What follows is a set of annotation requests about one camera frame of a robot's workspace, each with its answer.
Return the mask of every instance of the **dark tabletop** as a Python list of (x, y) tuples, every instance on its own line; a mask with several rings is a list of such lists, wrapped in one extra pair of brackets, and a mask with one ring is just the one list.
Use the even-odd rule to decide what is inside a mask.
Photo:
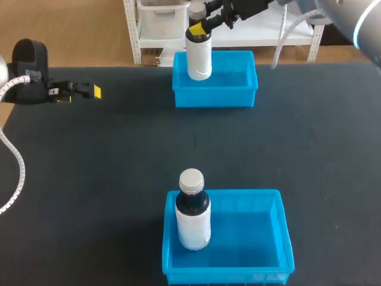
[[(254, 108), (176, 110), (171, 69), (53, 69), (102, 100), (17, 106), (5, 134), (26, 184), (0, 216), (0, 285), (166, 285), (165, 196), (275, 188), (295, 258), (289, 285), (381, 284), (381, 76), (369, 64), (258, 66)], [(0, 144), (0, 202), (18, 181)]]

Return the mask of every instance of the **blue plastic bin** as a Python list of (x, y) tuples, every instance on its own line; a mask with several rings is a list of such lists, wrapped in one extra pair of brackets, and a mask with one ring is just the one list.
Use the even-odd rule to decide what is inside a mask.
[(199, 251), (179, 241), (178, 193), (168, 193), (164, 215), (163, 273), (169, 284), (286, 283), (295, 267), (279, 191), (207, 190), (211, 239)]
[(252, 51), (213, 51), (212, 68), (208, 79), (192, 80), (186, 53), (176, 53), (172, 77), (176, 107), (254, 106), (258, 80)]

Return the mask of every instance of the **black bottle neck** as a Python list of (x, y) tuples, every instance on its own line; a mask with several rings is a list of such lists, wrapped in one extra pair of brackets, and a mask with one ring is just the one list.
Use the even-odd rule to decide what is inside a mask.
[(187, 216), (198, 216), (205, 212), (210, 204), (208, 194), (202, 190), (201, 192), (189, 195), (183, 191), (176, 197), (177, 209)]

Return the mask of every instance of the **white bottle cap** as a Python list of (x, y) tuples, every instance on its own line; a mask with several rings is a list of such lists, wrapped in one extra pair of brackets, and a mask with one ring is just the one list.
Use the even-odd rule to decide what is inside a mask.
[(188, 15), (193, 20), (202, 20), (207, 16), (207, 8), (203, 2), (192, 1), (188, 7)]
[(204, 188), (204, 176), (197, 169), (187, 169), (181, 173), (179, 185), (185, 194), (197, 194)]

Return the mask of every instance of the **white cable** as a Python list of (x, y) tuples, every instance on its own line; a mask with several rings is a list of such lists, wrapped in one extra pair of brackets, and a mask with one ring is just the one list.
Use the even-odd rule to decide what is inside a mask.
[(287, 4), (285, 4), (283, 6), (283, 14), (282, 14), (282, 21), (280, 22), (280, 31), (279, 31), (279, 37), (278, 37), (278, 45), (280, 43), (280, 40), (283, 37), (283, 34), (285, 33), (286, 17), (287, 17)]
[(272, 69), (275, 69), (276, 65), (278, 64), (280, 52), (282, 51), (283, 45), (285, 44), (288, 36), (292, 33), (292, 31), (299, 26), (300, 23), (307, 20), (310, 17), (313, 17), (315, 15), (324, 15), (322, 10), (312, 10), (310, 12), (305, 13), (304, 15), (300, 16), (298, 19), (296, 19), (290, 26), (290, 28), (287, 29), (285, 34), (283, 35), (282, 39), (280, 40), (278, 46), (276, 47), (276, 51), (274, 54), (273, 64), (271, 65)]
[[(2, 101), (4, 95), (9, 91), (13, 86), (21, 84), (21, 83), (29, 83), (30, 82), (30, 77), (29, 76), (20, 76), (16, 77), (12, 80), (10, 80), (8, 83), (6, 83), (1, 89), (0, 89), (0, 102)], [(20, 195), (21, 190), (23, 189), (24, 186), (24, 181), (25, 181), (25, 164), (24, 160), (20, 154), (20, 152), (17, 151), (16, 147), (13, 146), (13, 144), (8, 140), (8, 138), (4, 135), (3, 131), (0, 128), (0, 140), (7, 146), (11, 152), (14, 154), (14, 157), (16, 157), (18, 161), (18, 166), (20, 168), (20, 178), (18, 180), (18, 185), (16, 188), (16, 191), (13, 193), (12, 197), (10, 200), (1, 207), (0, 209), (0, 215), (8, 210), (12, 204), (15, 202), (17, 197)]]

